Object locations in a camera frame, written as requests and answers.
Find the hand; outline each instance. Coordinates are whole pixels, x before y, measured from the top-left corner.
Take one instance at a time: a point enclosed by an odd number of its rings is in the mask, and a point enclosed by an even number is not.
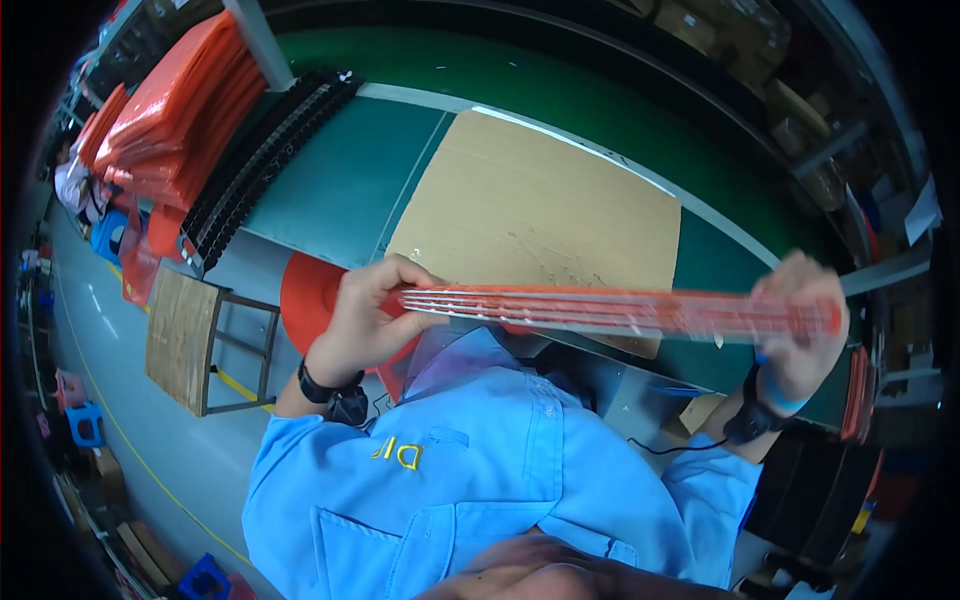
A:
[[[305,365],[319,385],[336,388],[358,371],[382,365],[427,327],[449,323],[446,315],[408,312],[394,319],[380,306],[401,283],[434,287],[444,282],[399,254],[344,274],[326,332],[306,353]]]
[[[757,295],[792,300],[825,298],[834,300],[840,306],[842,321],[836,337],[815,340],[778,338],[761,344],[759,348],[770,359],[760,369],[760,378],[773,376],[788,401],[810,398],[833,370],[847,343],[850,311],[840,278],[833,270],[824,269],[812,258],[794,250],[773,273],[762,277],[754,285],[751,296]],[[760,394],[760,399],[763,400],[763,394]],[[785,417],[796,412],[775,405],[771,405],[771,408]]]

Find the black cable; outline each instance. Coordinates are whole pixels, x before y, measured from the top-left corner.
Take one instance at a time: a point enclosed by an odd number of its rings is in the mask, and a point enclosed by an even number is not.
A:
[[[721,445],[726,444],[727,438],[724,438],[723,440],[721,440],[720,442],[717,442],[716,444],[705,445],[702,448],[691,448],[688,445],[683,445],[683,446],[678,446],[675,448],[669,448],[667,450],[659,450],[659,451],[652,449],[650,446],[641,444],[636,440],[636,438],[627,438],[627,442],[633,442],[634,444],[640,446],[641,448],[643,448],[647,452],[650,452],[651,454],[669,454],[670,452],[680,452],[681,450],[713,450],[716,447],[720,447]]]
[[[384,393],[383,393],[383,396],[377,398],[376,400],[374,400],[374,401],[372,402],[373,408],[376,409],[376,417],[370,417],[369,419],[367,419],[367,422],[365,422],[364,424],[360,425],[359,429],[360,429],[361,431],[367,431],[367,429],[371,426],[371,424],[373,424],[373,421],[376,420],[378,417],[380,417],[380,407],[377,406],[376,403],[379,402],[380,400],[382,400],[382,399],[384,398],[384,396],[386,396],[386,395],[389,394],[389,393],[390,393],[390,392],[384,392]]]

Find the yellow floor line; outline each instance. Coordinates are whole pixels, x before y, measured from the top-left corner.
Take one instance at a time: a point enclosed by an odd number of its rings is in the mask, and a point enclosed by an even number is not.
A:
[[[116,267],[114,267],[112,264],[110,265],[110,267],[113,268],[114,271],[116,270]],[[60,277],[56,276],[55,279],[57,280],[57,284],[60,288],[60,297],[66,298],[66,296],[63,294],[63,284],[60,283]],[[81,362],[84,363],[86,376],[90,379],[90,383],[93,384],[93,390],[97,393],[97,397],[100,398],[100,405],[104,407],[104,410],[107,412],[107,416],[110,418],[110,421],[113,423],[113,426],[117,428],[117,432],[120,434],[120,437],[123,438],[123,441],[127,444],[127,447],[130,448],[130,451],[133,453],[133,456],[136,457],[136,460],[140,461],[140,464],[143,465],[143,468],[146,469],[146,471],[150,474],[150,476],[154,478],[154,481],[156,481],[156,484],[160,486],[160,489],[166,492],[166,494],[170,496],[170,499],[174,501],[174,504],[179,506],[187,514],[187,516],[192,518],[195,523],[200,525],[200,527],[204,531],[206,531],[216,541],[220,542],[222,546],[224,546],[227,550],[232,552],[238,559],[248,564],[249,566],[253,566],[253,563],[251,563],[247,557],[245,557],[244,555],[240,554],[235,549],[233,549],[233,546],[231,546],[230,544],[221,540],[220,537],[217,536],[217,534],[213,533],[213,531],[209,527],[204,525],[204,523],[200,521],[196,515],[191,513],[189,509],[183,506],[183,503],[180,502],[177,499],[177,497],[174,496],[173,493],[170,492],[170,490],[168,490],[167,487],[163,485],[163,482],[160,481],[160,478],[156,476],[156,473],[154,473],[154,471],[147,465],[147,462],[143,460],[143,457],[140,456],[140,453],[136,451],[136,448],[133,447],[133,444],[131,443],[130,438],[128,438],[127,434],[125,434],[123,432],[123,429],[120,428],[120,423],[117,422],[116,417],[114,417],[113,413],[110,411],[110,407],[107,404],[107,400],[104,398],[104,395],[100,392],[100,388],[97,386],[97,381],[96,379],[93,378],[93,373],[90,372],[90,367],[86,364],[86,358],[84,358],[84,352],[80,349],[80,341],[77,339],[77,332],[74,331],[73,329],[73,320],[70,319],[70,311],[67,310],[66,302],[63,304],[63,312],[66,314],[66,321],[67,321],[67,324],[70,326],[70,334],[73,336],[73,343],[77,346],[77,352],[80,354],[80,360]]]
[[[107,262],[108,266],[110,267],[110,270],[113,271],[113,275],[120,281],[120,284],[123,285],[123,274],[121,274],[121,273],[120,273],[120,270],[116,268],[116,265],[114,265],[114,264],[111,263],[110,261],[106,261],[106,262]],[[140,308],[142,308],[142,309],[144,309],[145,311],[147,311],[147,314],[148,314],[148,315],[150,314],[150,306],[143,305],[143,306],[140,306]],[[217,377],[220,378],[221,381],[223,381],[224,383],[226,383],[226,384],[227,384],[228,386],[230,386],[230,388],[232,388],[235,392],[237,392],[238,394],[240,394],[240,396],[243,396],[244,398],[246,398],[246,399],[249,400],[250,402],[256,402],[256,394],[254,394],[253,392],[251,392],[250,390],[248,390],[247,388],[245,388],[245,387],[243,386],[243,384],[241,384],[239,381],[237,381],[237,380],[234,379],[233,377],[229,376],[228,374],[226,374],[225,372],[223,372],[223,371],[220,370],[219,368],[217,369],[217,372],[216,372],[215,374],[217,375]],[[274,405],[273,405],[273,404],[261,404],[261,405],[260,405],[260,408],[262,408],[263,410],[267,411],[268,413],[273,413],[273,412],[274,412]]]

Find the slotted black tray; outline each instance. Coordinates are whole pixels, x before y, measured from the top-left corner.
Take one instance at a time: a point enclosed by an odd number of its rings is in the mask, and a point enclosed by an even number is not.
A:
[[[217,265],[267,187],[361,84],[363,80],[351,72],[308,73],[217,165],[180,227],[179,248],[197,277]]]

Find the wooden stool top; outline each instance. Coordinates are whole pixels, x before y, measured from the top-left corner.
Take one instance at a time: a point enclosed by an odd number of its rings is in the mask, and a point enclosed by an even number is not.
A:
[[[225,292],[165,267],[154,280],[144,371],[197,417],[206,414],[210,356]]]

